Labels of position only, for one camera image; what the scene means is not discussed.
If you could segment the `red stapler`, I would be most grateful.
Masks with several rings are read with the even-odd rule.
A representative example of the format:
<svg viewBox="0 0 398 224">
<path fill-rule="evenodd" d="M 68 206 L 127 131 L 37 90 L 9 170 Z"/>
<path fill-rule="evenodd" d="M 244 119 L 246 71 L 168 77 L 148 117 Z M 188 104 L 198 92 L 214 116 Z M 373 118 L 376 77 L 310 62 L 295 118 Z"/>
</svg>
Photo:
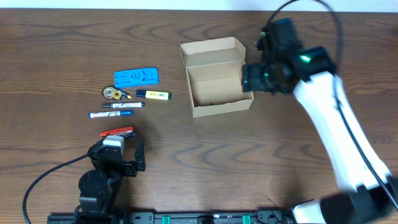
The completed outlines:
<svg viewBox="0 0 398 224">
<path fill-rule="evenodd" d="M 134 130 L 134 127 L 132 127 L 132 126 L 112 129 L 109 131 L 104 131 L 100 134 L 100 136 L 102 138 L 104 138 L 105 136 L 121 136 L 125 139 L 133 137 L 135 135 L 136 135 L 136 132 Z"/>
</svg>

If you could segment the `yellow highlighter pen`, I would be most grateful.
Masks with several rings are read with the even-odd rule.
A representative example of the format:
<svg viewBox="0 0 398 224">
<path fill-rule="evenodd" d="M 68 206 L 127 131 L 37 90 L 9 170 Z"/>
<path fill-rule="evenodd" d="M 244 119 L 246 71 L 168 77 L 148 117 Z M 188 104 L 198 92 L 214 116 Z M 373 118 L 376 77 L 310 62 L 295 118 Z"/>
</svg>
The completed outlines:
<svg viewBox="0 0 398 224">
<path fill-rule="evenodd" d="M 171 93 L 165 91 L 136 90 L 136 96 L 154 100 L 170 100 Z"/>
</svg>

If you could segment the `brown cardboard box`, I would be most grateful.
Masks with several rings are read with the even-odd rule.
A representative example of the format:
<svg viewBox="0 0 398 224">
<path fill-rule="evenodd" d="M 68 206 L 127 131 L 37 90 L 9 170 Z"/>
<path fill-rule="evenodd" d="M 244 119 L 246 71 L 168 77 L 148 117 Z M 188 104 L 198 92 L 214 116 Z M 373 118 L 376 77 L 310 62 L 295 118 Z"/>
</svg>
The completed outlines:
<svg viewBox="0 0 398 224">
<path fill-rule="evenodd" d="M 180 45 L 194 118 L 248 110 L 254 100 L 241 84 L 246 48 L 235 37 Z"/>
</svg>

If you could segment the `blue whiteboard duster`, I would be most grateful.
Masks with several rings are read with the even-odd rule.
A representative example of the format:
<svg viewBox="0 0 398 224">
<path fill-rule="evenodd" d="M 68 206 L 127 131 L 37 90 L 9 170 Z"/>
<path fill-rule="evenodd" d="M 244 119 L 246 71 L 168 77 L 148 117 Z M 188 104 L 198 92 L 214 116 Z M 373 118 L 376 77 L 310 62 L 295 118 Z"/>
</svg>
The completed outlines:
<svg viewBox="0 0 398 224">
<path fill-rule="evenodd" d="M 121 70 L 114 73 L 116 88 L 154 85 L 159 83 L 159 73 L 156 67 Z"/>
</svg>

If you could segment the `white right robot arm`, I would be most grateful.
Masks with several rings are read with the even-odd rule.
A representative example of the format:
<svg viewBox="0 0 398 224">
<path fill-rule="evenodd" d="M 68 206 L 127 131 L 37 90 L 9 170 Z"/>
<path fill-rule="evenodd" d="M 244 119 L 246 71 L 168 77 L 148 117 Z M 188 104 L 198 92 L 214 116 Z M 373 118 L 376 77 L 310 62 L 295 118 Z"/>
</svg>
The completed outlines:
<svg viewBox="0 0 398 224">
<path fill-rule="evenodd" d="M 323 47 L 243 65 L 244 91 L 294 95 L 312 120 L 340 192 L 290 209 L 295 223 L 369 223 L 397 208 L 397 179 L 374 152 Z"/>
</svg>

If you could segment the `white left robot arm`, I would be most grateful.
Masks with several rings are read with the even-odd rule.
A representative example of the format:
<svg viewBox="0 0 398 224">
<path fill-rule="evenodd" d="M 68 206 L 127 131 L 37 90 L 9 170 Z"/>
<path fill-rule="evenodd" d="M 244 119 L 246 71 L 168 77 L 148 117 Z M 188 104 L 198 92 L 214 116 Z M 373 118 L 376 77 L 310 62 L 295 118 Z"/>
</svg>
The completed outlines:
<svg viewBox="0 0 398 224">
<path fill-rule="evenodd" d="M 75 211 L 75 223 L 128 223 L 126 211 L 115 206 L 123 178 L 135 177 L 146 169 L 144 140 L 138 140 L 133 161 L 123 161 L 125 138 L 105 136 L 88 150 L 94 166 L 82 175 L 80 211 Z"/>
</svg>

